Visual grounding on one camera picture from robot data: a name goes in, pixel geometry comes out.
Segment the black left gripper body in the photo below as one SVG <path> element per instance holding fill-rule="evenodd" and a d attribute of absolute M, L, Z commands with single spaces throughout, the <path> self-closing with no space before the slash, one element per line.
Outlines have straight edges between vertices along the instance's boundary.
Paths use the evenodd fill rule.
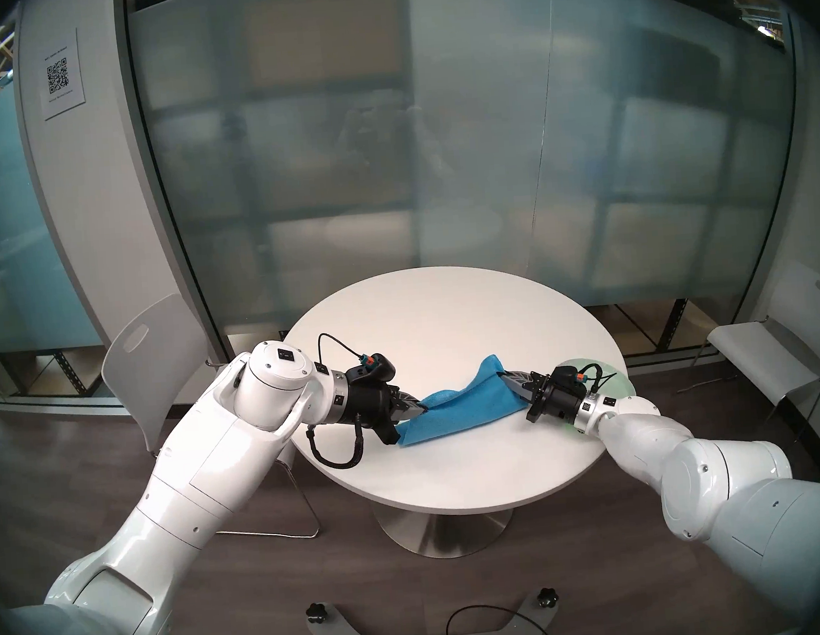
<path fill-rule="evenodd" d="M 355 425 L 374 431 L 385 445 L 400 440 L 396 425 L 405 420 L 404 402 L 398 386 L 387 383 L 356 384 L 347 393 L 347 419 Z"/>

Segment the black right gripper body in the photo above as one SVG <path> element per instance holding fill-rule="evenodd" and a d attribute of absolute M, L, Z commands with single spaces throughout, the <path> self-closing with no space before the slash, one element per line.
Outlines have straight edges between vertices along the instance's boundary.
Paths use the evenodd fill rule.
<path fill-rule="evenodd" d="M 543 375 L 543 382 L 537 385 L 538 401 L 530 403 L 527 420 L 538 422 L 542 415 L 574 422 L 579 409 L 587 397 L 587 387 L 579 372 Z"/>

